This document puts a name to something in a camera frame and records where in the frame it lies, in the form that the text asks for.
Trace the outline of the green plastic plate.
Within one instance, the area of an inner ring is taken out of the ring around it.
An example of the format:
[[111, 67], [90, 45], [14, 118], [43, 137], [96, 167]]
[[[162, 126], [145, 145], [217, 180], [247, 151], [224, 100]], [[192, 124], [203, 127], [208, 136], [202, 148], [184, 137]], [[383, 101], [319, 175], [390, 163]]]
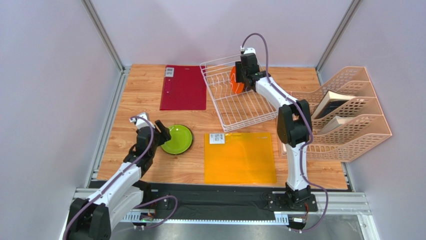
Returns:
[[171, 140], [166, 141], [162, 146], [162, 150], [170, 155], [180, 155], [183, 151], [183, 141], [182, 141], [182, 128], [181, 124], [174, 124], [169, 126], [169, 132], [171, 135]]

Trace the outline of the orange plastic plate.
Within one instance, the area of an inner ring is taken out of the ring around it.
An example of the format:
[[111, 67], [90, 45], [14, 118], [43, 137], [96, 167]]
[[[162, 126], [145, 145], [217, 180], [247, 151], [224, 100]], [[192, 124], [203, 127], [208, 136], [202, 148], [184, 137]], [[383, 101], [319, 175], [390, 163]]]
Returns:
[[230, 71], [229, 81], [231, 90], [234, 94], [238, 95], [243, 92], [245, 84], [243, 82], [237, 82], [237, 69], [235, 66]]

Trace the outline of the white wire dish rack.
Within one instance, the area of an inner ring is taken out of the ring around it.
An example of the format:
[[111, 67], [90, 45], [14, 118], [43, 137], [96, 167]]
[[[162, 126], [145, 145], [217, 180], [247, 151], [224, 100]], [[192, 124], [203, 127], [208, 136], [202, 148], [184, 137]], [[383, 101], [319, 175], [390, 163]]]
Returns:
[[244, 87], [235, 93], [231, 71], [240, 56], [232, 55], [199, 64], [207, 91], [224, 132], [232, 132], [277, 117], [275, 108], [260, 94]]

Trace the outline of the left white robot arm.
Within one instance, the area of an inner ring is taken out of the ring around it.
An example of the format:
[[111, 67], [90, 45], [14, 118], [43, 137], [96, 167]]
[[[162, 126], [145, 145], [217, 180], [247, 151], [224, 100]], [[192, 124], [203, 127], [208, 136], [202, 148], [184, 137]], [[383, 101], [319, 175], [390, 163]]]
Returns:
[[64, 240], [110, 239], [123, 217], [150, 193], [150, 184], [141, 178], [153, 164], [157, 147], [171, 140], [170, 130], [145, 113], [130, 121], [137, 127], [136, 143], [113, 177], [89, 197], [71, 203]]

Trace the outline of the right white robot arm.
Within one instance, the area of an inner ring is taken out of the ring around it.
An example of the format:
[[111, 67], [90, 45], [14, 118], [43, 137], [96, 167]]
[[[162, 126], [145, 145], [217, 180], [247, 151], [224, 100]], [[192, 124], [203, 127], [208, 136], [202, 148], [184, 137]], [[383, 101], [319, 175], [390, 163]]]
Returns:
[[254, 52], [242, 53], [235, 63], [236, 81], [263, 96], [277, 111], [277, 135], [287, 153], [288, 176], [283, 202], [292, 210], [304, 207], [311, 195], [305, 175], [307, 146], [312, 136], [309, 103], [286, 93], [267, 71], [262, 71]]

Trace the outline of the red floral plate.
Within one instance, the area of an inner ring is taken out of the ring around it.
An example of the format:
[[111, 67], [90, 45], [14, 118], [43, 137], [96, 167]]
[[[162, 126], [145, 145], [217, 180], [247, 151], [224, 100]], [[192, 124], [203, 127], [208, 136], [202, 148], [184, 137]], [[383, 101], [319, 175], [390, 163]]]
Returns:
[[189, 127], [181, 125], [181, 129], [181, 140], [183, 141], [183, 150], [181, 154], [183, 154], [191, 149], [194, 144], [195, 137], [193, 131]]

